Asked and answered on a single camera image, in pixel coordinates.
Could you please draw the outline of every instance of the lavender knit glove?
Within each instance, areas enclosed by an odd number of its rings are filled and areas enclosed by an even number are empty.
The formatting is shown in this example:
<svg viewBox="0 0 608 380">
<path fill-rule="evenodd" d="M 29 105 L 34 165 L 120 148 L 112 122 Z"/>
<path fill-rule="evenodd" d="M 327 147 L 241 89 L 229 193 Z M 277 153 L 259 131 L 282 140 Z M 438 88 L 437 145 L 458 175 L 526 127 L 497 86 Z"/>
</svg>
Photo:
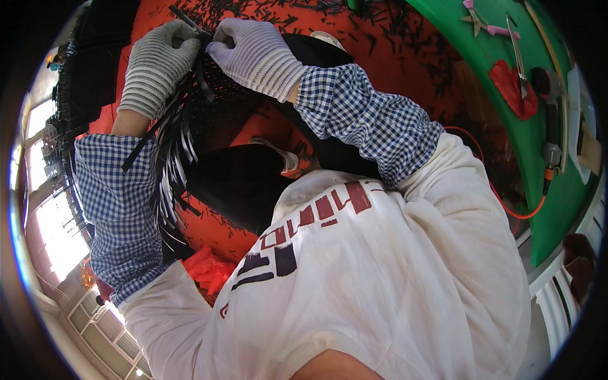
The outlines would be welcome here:
<svg viewBox="0 0 608 380">
<path fill-rule="evenodd" d="M 306 69 L 269 22 L 225 18 L 207 53 L 239 85 L 281 103 Z"/>
<path fill-rule="evenodd" d="M 173 37 L 184 42 L 178 49 Z M 174 20 L 149 31 L 133 44 L 125 74 L 125 88 L 117 108 L 156 119 L 177 83 L 190 70 L 201 47 L 194 30 Z"/>
</svg>

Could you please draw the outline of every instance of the blue gingham sleeve cover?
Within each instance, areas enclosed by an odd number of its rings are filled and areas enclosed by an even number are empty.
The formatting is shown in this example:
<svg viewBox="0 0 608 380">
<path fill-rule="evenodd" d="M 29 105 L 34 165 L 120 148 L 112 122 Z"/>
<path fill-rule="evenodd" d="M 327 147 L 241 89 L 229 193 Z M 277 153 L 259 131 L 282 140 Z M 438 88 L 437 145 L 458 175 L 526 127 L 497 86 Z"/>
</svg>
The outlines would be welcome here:
<svg viewBox="0 0 608 380">
<path fill-rule="evenodd" d="M 389 190 L 430 159 L 444 132 L 405 96 L 375 91 L 356 64 L 309 66 L 295 108 L 320 139 L 337 137 L 375 161 Z"/>
<path fill-rule="evenodd" d="M 444 131 L 410 99 L 378 92 L 356 64 L 309 67 L 295 104 L 321 139 L 334 136 L 378 163 L 385 185 L 397 185 L 433 155 Z M 118 306 L 161 275 L 162 241 L 148 201 L 156 188 L 156 140 L 146 143 L 126 173 L 121 166 L 138 137 L 93 134 L 76 141 L 80 198 L 95 224 L 91 266 L 115 289 Z"/>
<path fill-rule="evenodd" d="M 121 166 L 138 137 L 92 134 L 76 141 L 75 174 L 85 217 L 95 225 L 91 267 L 112 288 L 118 306 L 161 275 L 162 240 L 149 200 L 156 188 L 156 140 L 133 166 Z"/>
</svg>

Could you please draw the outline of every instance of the green tray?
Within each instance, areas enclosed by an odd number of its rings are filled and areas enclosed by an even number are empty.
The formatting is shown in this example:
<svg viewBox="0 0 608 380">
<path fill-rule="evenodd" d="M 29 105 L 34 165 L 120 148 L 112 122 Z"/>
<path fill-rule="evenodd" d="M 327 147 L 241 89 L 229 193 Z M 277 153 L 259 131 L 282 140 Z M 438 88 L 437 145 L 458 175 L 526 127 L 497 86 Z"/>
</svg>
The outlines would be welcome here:
<svg viewBox="0 0 608 380">
<path fill-rule="evenodd" d="M 469 15 L 461 0 L 409 0 L 408 3 L 450 41 L 486 89 L 511 140 L 522 174 L 528 208 L 534 210 L 541 200 L 545 170 L 541 157 L 541 145 L 545 138 L 544 104 L 539 98 L 538 112 L 529 120 L 521 120 L 488 77 L 497 60 L 503 59 L 511 67 L 516 66 L 511 39 L 508 36 L 490 36 L 484 30 L 475 38 L 473 25 L 460 20 Z M 551 41 L 565 77 L 572 67 L 559 32 L 542 9 L 533 2 L 529 3 Z M 517 43 L 528 78 L 530 69 L 535 66 L 555 70 L 540 32 L 521 4 L 513 0 L 476 0 L 475 8 L 490 25 L 506 27 L 506 12 L 515 20 L 515 30 L 521 34 L 521 40 Z M 596 181 L 592 177 L 584 185 L 570 159 L 567 165 L 564 174 L 554 177 L 545 204 L 530 220 L 533 266 L 540 265 L 564 238 Z"/>
</svg>

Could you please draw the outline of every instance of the orange wire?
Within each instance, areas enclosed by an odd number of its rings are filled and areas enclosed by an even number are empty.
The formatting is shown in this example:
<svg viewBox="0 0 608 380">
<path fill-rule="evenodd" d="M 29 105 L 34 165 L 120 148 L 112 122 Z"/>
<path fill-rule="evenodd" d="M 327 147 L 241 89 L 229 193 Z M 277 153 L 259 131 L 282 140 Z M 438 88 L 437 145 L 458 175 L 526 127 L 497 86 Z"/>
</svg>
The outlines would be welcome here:
<svg viewBox="0 0 608 380">
<path fill-rule="evenodd" d="M 445 127 L 445 129 L 446 130 L 461 131 L 462 133 L 465 133 L 467 136 L 469 136 L 469 138 L 471 140 L 473 140 L 473 142 L 477 146 L 477 150 L 479 151 L 479 154 L 481 155 L 481 162 L 485 165 L 485 160 L 484 160 L 484 157 L 483 157 L 482 148 L 479 145 L 479 143 L 477 142 L 477 140 L 475 140 L 475 137 L 473 137 L 467 130 L 465 130 L 463 128 L 460 128 L 459 126 L 447 126 L 447 127 Z M 488 179 L 488 182 L 490 183 L 490 187 L 492 188 L 492 191 L 494 192 L 494 195 L 496 195 L 496 198 L 498 198 L 498 201 L 500 202 L 500 204 L 502 205 L 502 207 L 505 209 L 505 211 L 507 211 L 511 216 L 514 216 L 517 219 L 530 219 L 532 216 L 534 216 L 534 215 L 537 214 L 537 212 L 541 209 L 542 204 L 545 202 L 545 196 L 543 195 L 542 198 L 541 198 L 540 203 L 538 204 L 538 206 L 536 206 L 536 209 L 534 211 L 532 211 L 528 215 L 516 214 L 513 211 L 509 210 L 509 208 L 506 206 L 506 204 L 502 201 L 502 198 L 500 197 L 500 195 L 498 195 L 498 192 L 496 191 L 496 189 L 494 188 L 494 185 L 492 185 L 492 182 L 489 179 Z M 517 229 L 518 225 L 519 225 L 519 221 L 517 221 L 515 229 Z"/>
<path fill-rule="evenodd" d="M 515 228 L 513 229 L 513 236 L 515 236 L 515 233 L 517 232 L 517 228 L 519 227 L 519 222 L 521 222 L 521 219 L 517 219 L 517 223 L 515 223 Z"/>
</svg>

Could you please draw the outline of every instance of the pliers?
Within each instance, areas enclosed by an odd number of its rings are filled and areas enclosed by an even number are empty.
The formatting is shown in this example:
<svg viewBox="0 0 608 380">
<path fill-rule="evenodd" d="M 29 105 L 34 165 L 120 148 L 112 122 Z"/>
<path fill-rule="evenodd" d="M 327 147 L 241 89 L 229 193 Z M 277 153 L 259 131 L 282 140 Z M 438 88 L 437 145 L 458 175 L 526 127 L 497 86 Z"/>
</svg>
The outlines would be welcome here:
<svg viewBox="0 0 608 380">
<path fill-rule="evenodd" d="M 509 30 L 506 28 L 501 28 L 499 26 L 494 26 L 494 25 L 488 25 L 487 22 L 482 22 L 479 17 L 477 16 L 477 10 L 475 9 L 475 7 L 473 6 L 473 1 L 474 0 L 464 0 L 462 2 L 462 4 L 466 7 L 466 9 L 469 11 L 470 16 L 466 16 L 466 17 L 462 17 L 460 18 L 462 21 L 466 21 L 466 22 L 472 22 L 473 23 L 473 29 L 475 31 L 475 37 L 477 37 L 477 35 L 479 34 L 479 30 L 480 29 L 484 29 L 485 31 L 487 31 L 491 36 L 495 35 L 495 34 L 502 34 L 503 36 L 508 36 L 509 34 Z M 519 33 L 515 32 L 514 33 L 515 38 L 516 39 L 520 39 L 520 35 Z"/>
</svg>

